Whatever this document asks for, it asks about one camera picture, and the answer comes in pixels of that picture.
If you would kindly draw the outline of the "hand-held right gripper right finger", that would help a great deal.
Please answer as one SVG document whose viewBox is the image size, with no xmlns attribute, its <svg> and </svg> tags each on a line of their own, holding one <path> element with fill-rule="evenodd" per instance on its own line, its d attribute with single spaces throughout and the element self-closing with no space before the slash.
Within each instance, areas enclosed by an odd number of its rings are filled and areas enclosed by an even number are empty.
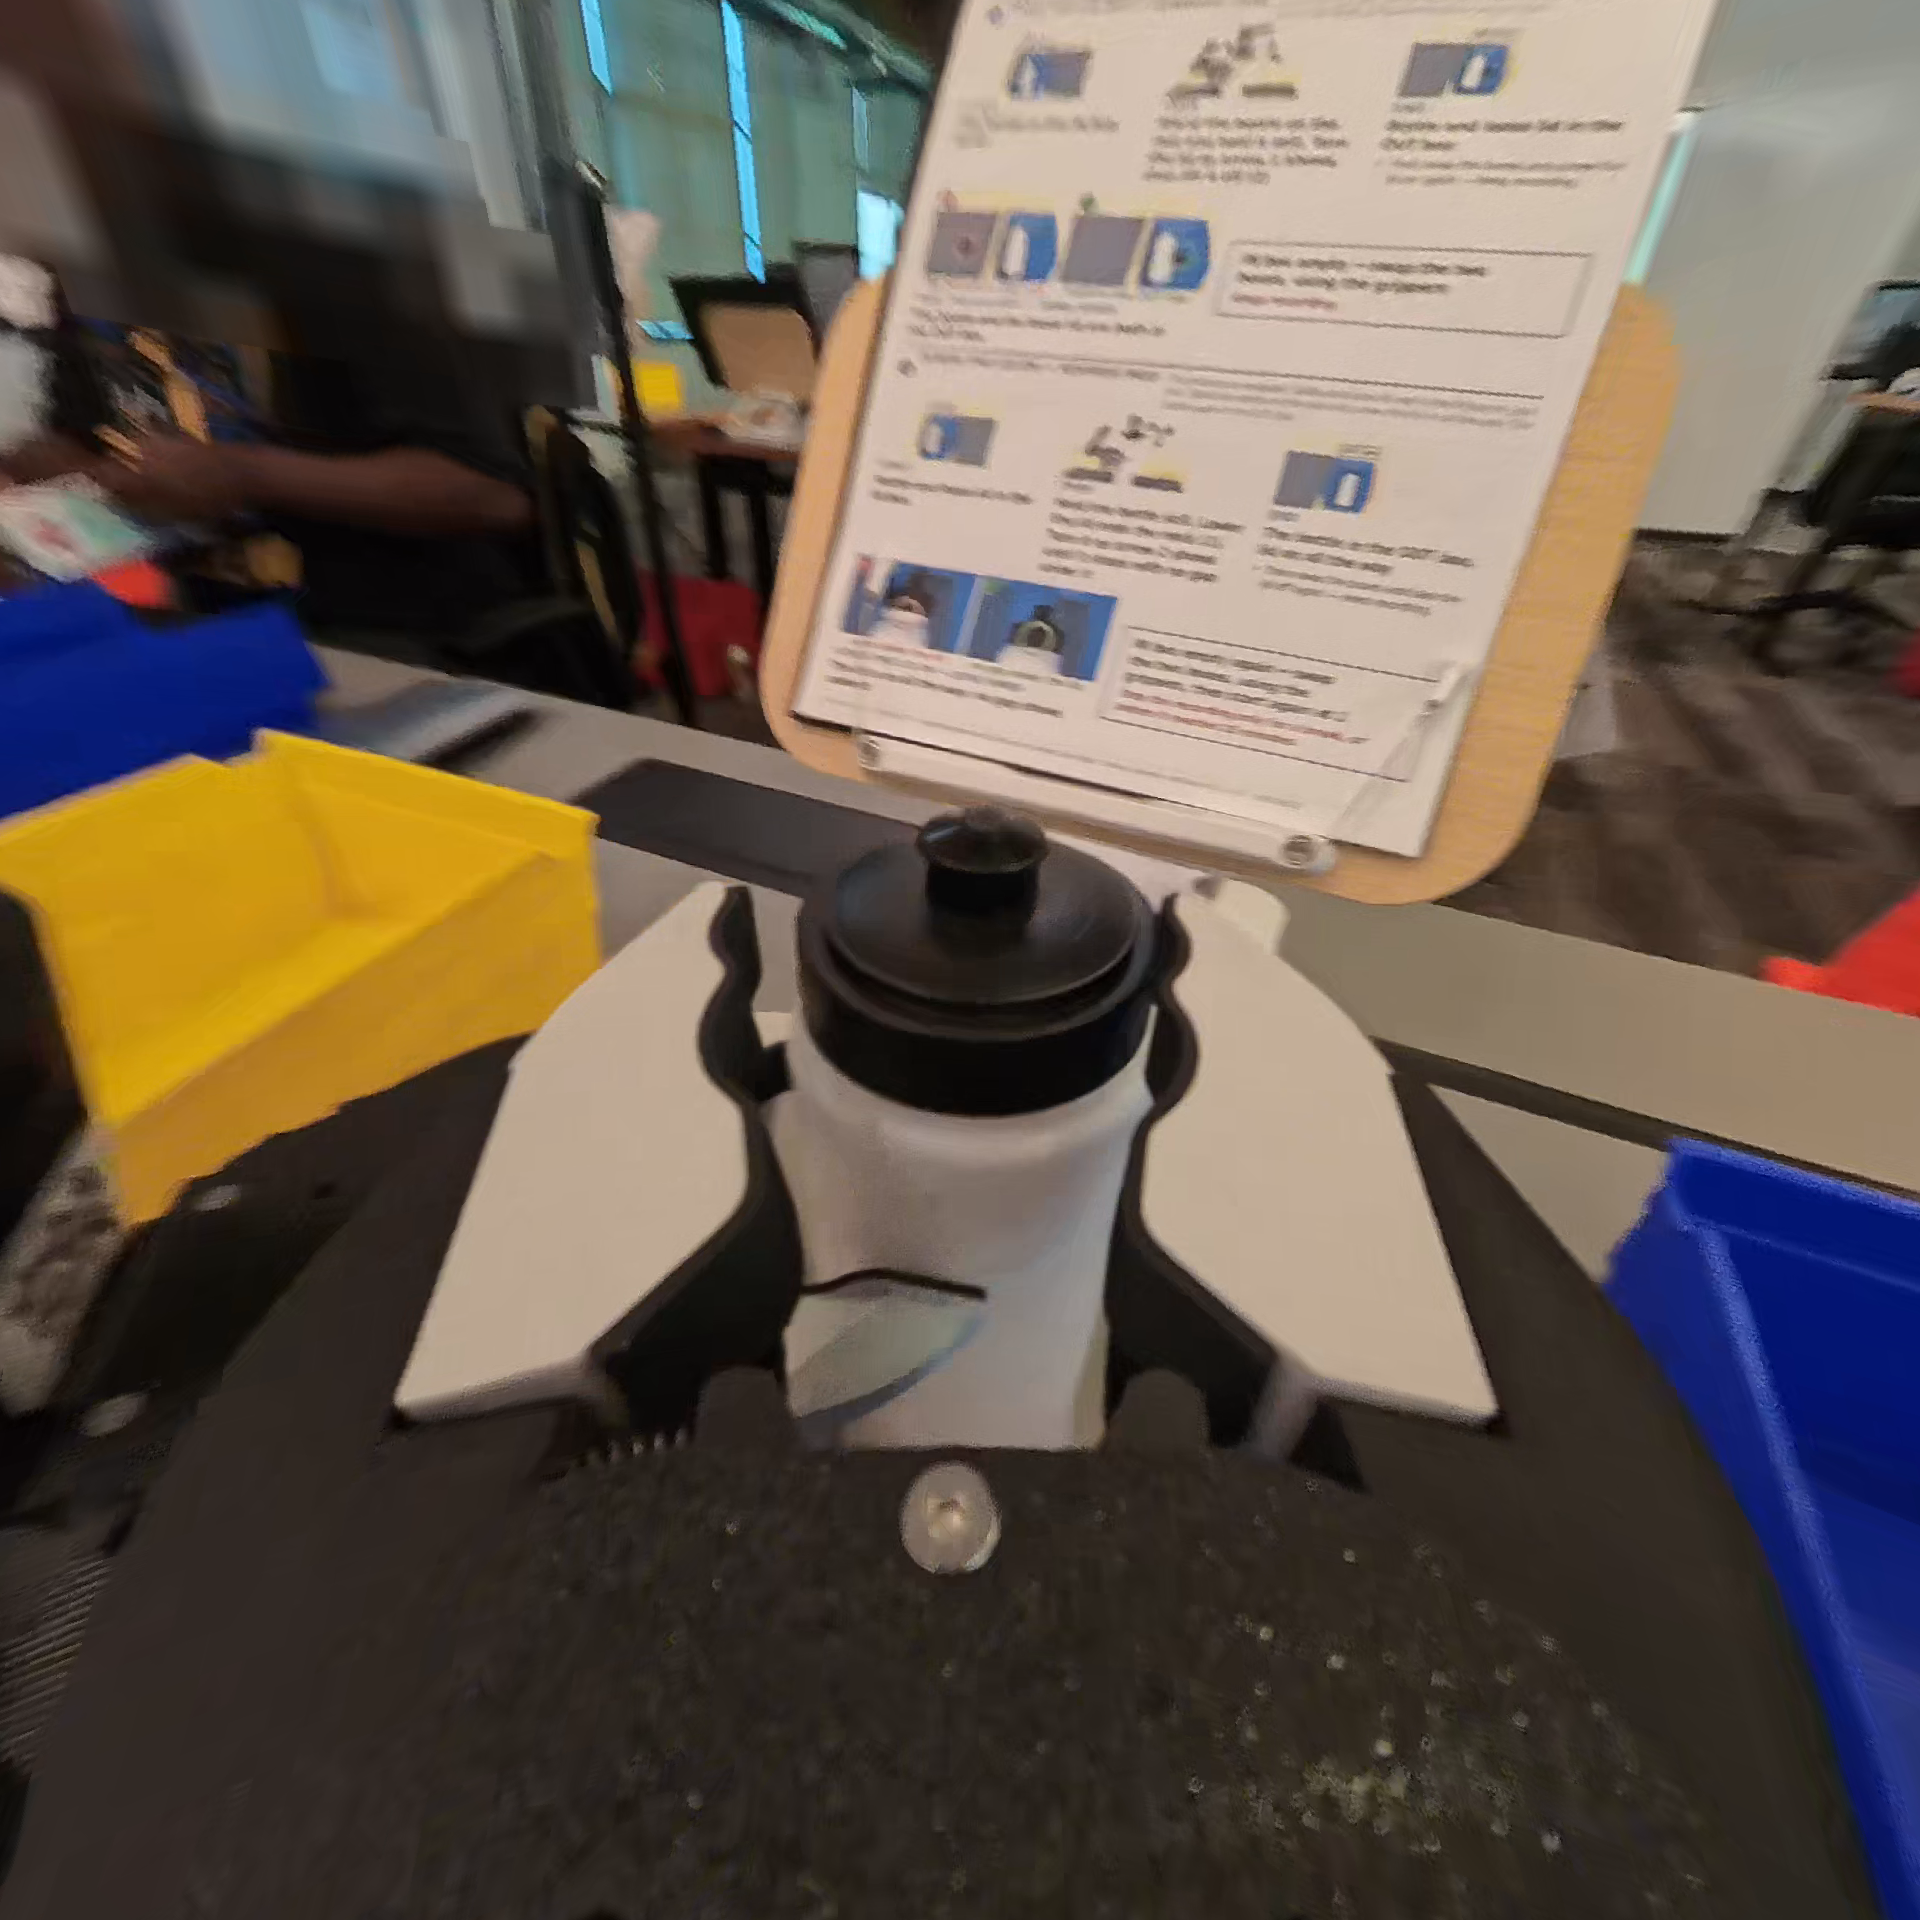
<svg viewBox="0 0 1920 1920">
<path fill-rule="evenodd" d="M 1159 914 L 1150 1110 L 1109 1254 L 1109 1405 L 1166 1372 L 1217 1446 L 1321 1405 L 1485 1428 L 1502 1401 L 1379 1046 L 1225 894 Z"/>
</svg>

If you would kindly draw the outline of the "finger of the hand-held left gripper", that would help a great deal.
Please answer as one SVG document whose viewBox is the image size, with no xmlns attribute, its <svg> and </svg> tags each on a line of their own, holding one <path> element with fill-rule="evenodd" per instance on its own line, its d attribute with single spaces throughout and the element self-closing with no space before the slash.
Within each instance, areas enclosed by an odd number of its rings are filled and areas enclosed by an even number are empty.
<svg viewBox="0 0 1920 1920">
<path fill-rule="evenodd" d="M 982 1323 L 988 1291 L 915 1269 L 852 1269 L 799 1287 L 782 1329 L 798 1419 L 858 1419 L 945 1365 Z"/>
</svg>

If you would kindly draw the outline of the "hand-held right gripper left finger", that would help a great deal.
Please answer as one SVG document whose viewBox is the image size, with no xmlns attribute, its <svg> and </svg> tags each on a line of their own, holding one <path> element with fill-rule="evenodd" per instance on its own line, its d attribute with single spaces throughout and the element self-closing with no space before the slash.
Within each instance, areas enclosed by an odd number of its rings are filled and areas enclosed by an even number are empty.
<svg viewBox="0 0 1920 1920">
<path fill-rule="evenodd" d="M 512 1058 L 395 1387 L 415 1422 L 581 1405 L 677 1435 L 731 1369 L 782 1374 L 799 1222 L 768 1106 L 744 882 L 698 882 Z"/>
</svg>

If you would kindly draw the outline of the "white plastic bottle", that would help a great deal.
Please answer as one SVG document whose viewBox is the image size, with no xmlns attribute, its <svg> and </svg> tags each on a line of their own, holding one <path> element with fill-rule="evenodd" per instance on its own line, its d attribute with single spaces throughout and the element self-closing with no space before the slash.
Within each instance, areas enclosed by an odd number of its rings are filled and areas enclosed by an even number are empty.
<svg viewBox="0 0 1920 1920">
<path fill-rule="evenodd" d="M 858 1419 L 798 1419 L 838 1450 L 1086 1450 L 1102 1432 L 1106 1273 L 1150 1110 L 1148 1049 L 1102 1091 L 1029 1118 L 945 1118 L 859 1091 L 786 1040 L 768 1109 L 799 1218 L 804 1285 L 912 1269 L 988 1291 L 978 1332 Z"/>
</svg>

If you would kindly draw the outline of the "yellow plastic bin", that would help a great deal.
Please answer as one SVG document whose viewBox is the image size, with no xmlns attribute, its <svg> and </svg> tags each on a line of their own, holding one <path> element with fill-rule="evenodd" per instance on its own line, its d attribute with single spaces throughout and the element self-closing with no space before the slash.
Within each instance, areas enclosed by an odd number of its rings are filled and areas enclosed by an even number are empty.
<svg viewBox="0 0 1920 1920">
<path fill-rule="evenodd" d="M 3 827 L 117 1215 L 534 1032 L 602 965 L 596 814 L 301 734 Z"/>
</svg>

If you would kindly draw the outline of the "black bottle lid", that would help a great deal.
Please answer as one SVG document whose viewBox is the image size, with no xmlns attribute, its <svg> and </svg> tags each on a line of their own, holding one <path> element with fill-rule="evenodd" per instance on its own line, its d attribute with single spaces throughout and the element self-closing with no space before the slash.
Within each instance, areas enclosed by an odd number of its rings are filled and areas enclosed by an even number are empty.
<svg viewBox="0 0 1920 1920">
<path fill-rule="evenodd" d="M 1029 1118 L 1136 1059 L 1159 920 L 1092 851 L 1011 808 L 859 853 L 798 917 L 799 1014 L 859 1091 L 945 1118 Z"/>
</svg>

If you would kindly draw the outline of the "person's left forearm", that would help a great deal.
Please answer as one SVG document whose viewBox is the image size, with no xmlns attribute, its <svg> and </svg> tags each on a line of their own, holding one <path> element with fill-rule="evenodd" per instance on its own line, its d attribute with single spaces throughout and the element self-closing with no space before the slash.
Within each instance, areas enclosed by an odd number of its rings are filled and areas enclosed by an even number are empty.
<svg viewBox="0 0 1920 1920">
<path fill-rule="evenodd" d="M 127 1227 L 97 1158 L 67 1157 L 3 1239 L 3 1413 L 49 1405 Z"/>
</svg>

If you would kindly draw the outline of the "dark tray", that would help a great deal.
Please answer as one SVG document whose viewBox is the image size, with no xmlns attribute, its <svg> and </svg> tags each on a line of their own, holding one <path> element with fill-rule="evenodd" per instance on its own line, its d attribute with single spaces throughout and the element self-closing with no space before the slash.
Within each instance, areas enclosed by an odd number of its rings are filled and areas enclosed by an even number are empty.
<svg viewBox="0 0 1920 1920">
<path fill-rule="evenodd" d="M 540 721 L 540 707 L 504 685 L 416 683 L 325 715 L 325 736 L 419 766 L 455 766 Z"/>
</svg>

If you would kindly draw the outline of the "blue ribbed plastic bin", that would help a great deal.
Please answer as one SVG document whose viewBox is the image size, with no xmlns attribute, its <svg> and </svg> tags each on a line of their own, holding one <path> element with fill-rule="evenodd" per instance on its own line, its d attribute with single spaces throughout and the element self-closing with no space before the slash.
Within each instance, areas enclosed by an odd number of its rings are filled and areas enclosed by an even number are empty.
<svg viewBox="0 0 1920 1920">
<path fill-rule="evenodd" d="M 305 734 L 329 689 L 298 617 L 260 602 L 149 622 L 97 583 L 3 599 L 3 818 L 179 754 Z"/>
</svg>

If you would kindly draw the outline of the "red floor bag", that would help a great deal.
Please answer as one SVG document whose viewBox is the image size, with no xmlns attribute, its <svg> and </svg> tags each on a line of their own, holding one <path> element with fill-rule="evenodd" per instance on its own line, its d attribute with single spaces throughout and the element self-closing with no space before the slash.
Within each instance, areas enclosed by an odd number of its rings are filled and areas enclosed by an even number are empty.
<svg viewBox="0 0 1920 1920">
<path fill-rule="evenodd" d="M 683 635 L 693 692 L 707 697 L 755 700 L 755 667 L 762 652 L 762 596 L 740 581 L 696 575 L 669 578 Z M 636 673 L 648 689 L 665 685 L 665 617 L 659 610 L 659 578 L 638 571 L 641 641 Z"/>
</svg>

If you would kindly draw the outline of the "orange traffic cone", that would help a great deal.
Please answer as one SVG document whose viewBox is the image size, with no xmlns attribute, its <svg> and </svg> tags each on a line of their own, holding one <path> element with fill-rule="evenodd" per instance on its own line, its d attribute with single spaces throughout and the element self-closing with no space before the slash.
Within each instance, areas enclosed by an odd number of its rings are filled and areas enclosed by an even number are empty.
<svg viewBox="0 0 1920 1920">
<path fill-rule="evenodd" d="M 1812 996 L 1917 1017 L 1917 891 L 1842 944 L 1828 960 L 1765 959 L 1762 978 Z"/>
</svg>

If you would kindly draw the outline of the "printed packet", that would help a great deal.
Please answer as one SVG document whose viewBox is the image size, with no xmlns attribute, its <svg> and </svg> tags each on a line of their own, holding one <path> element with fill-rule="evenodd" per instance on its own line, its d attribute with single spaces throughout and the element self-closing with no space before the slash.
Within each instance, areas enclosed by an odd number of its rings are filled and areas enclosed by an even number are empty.
<svg viewBox="0 0 1920 1920">
<path fill-rule="evenodd" d="M 157 535 L 82 475 L 3 487 L 3 556 L 72 583 L 149 559 Z"/>
</svg>

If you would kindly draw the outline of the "black stanchion pole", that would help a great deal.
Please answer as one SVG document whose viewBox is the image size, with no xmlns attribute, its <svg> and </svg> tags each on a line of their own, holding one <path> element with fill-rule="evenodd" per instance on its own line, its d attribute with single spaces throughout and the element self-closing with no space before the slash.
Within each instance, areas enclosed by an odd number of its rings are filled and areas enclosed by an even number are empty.
<svg viewBox="0 0 1920 1920">
<path fill-rule="evenodd" d="M 615 382 L 618 382 L 618 421 L 630 448 L 630 468 L 638 499 L 638 525 L 648 552 L 648 565 L 657 592 L 657 652 L 659 680 L 686 728 L 702 728 L 698 689 L 686 658 L 683 619 L 671 575 L 665 511 L 657 487 L 650 418 L 638 400 L 636 357 L 630 342 L 630 307 L 618 282 L 618 261 L 611 250 L 609 227 L 609 177 L 588 159 L 575 159 L 575 201 L 581 206 L 581 227 L 588 238 L 588 264 L 602 331 L 611 345 Z"/>
</svg>

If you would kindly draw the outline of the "wooden background table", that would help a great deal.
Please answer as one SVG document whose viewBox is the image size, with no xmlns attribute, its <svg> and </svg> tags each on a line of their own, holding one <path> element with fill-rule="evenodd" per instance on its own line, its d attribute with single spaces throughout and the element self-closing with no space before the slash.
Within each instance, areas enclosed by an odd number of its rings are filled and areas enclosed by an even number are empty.
<svg viewBox="0 0 1920 1920">
<path fill-rule="evenodd" d="M 696 415 L 659 418 L 653 438 L 693 468 L 707 578 L 734 578 L 725 496 L 737 496 L 746 511 L 753 590 L 770 604 L 780 575 L 774 505 L 793 496 L 799 454 L 734 439 L 717 421 Z"/>
</svg>

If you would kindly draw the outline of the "black office chair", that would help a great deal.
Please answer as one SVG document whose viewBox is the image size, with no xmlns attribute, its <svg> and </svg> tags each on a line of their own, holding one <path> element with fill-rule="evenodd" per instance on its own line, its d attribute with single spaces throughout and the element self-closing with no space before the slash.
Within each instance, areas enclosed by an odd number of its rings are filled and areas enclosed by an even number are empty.
<svg viewBox="0 0 1920 1920">
<path fill-rule="evenodd" d="M 1765 490 L 1710 578 L 1709 610 L 1767 677 L 1861 667 L 1915 617 L 1891 583 L 1917 571 L 1917 277 L 1861 304 L 1816 408 L 1812 474 Z"/>
</svg>

